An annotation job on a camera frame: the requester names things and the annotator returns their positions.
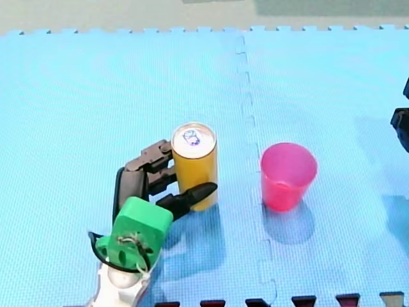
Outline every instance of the blue foam mat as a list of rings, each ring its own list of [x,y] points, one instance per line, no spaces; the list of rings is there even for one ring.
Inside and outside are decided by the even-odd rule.
[[[219,205],[173,225],[142,306],[359,293],[375,307],[407,292],[409,165],[389,120],[409,31],[357,29],[1,37],[0,305],[84,304],[98,265],[86,232],[109,233],[117,169],[191,120],[218,135]],[[259,193],[260,153],[280,141],[320,165],[285,216]]]

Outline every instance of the red cup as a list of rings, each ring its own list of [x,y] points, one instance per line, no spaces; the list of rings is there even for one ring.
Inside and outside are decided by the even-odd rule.
[[[261,193],[264,204],[278,212],[296,207],[318,170],[314,156],[304,147],[279,143],[261,158]]]

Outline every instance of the aluminum can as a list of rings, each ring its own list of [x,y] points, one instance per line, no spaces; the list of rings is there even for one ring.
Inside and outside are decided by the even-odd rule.
[[[178,127],[171,139],[179,192],[205,182],[217,184],[217,140],[208,126],[191,122]],[[217,203],[217,190],[193,206],[203,211]]]

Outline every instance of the green mount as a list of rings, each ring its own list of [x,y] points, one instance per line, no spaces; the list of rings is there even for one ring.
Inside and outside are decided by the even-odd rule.
[[[115,219],[110,236],[96,242],[103,258],[126,269],[146,270],[146,262],[136,242],[153,265],[173,222],[172,212],[138,197],[129,197]]]

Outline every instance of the cable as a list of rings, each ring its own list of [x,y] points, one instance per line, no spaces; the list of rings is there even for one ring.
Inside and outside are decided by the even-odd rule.
[[[122,272],[126,272],[126,273],[140,273],[139,270],[141,270],[141,268],[138,269],[138,267],[136,269],[127,269],[125,267],[120,267],[116,264],[113,264],[112,262],[107,261],[104,257],[100,256],[99,252],[96,250],[95,244],[96,244],[96,240],[103,237],[102,235],[98,235],[96,233],[93,232],[88,232],[88,237],[91,240],[91,248],[92,248],[92,252],[94,252],[94,255],[98,258],[99,261],[101,261],[103,264],[108,265],[109,267],[112,267],[113,269],[116,269],[118,271],[122,271]],[[136,242],[136,247],[138,249],[138,252],[141,254],[144,262],[145,262],[145,270],[146,272],[149,272],[151,270],[151,262],[148,258],[148,255],[145,251],[145,249],[143,248],[142,244],[140,242]]]

